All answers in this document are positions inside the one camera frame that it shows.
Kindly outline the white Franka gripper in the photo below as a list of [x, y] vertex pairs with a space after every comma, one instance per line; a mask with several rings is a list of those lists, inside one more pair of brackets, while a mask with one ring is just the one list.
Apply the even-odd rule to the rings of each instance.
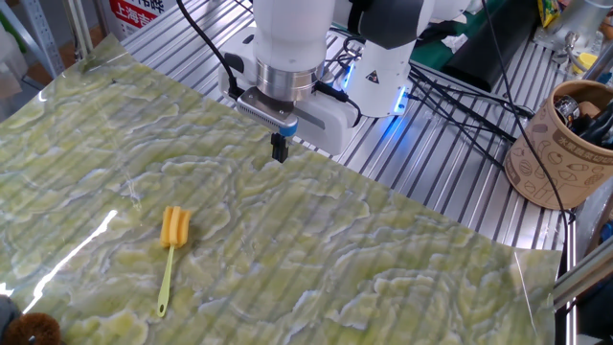
[[273, 131], [271, 156], [283, 163], [288, 156], [286, 138], [298, 136], [329, 154], [341, 153], [354, 136], [358, 112], [315, 86], [325, 68], [286, 72], [256, 57], [257, 29], [248, 27], [221, 48], [238, 87], [244, 93], [234, 100], [237, 111]]

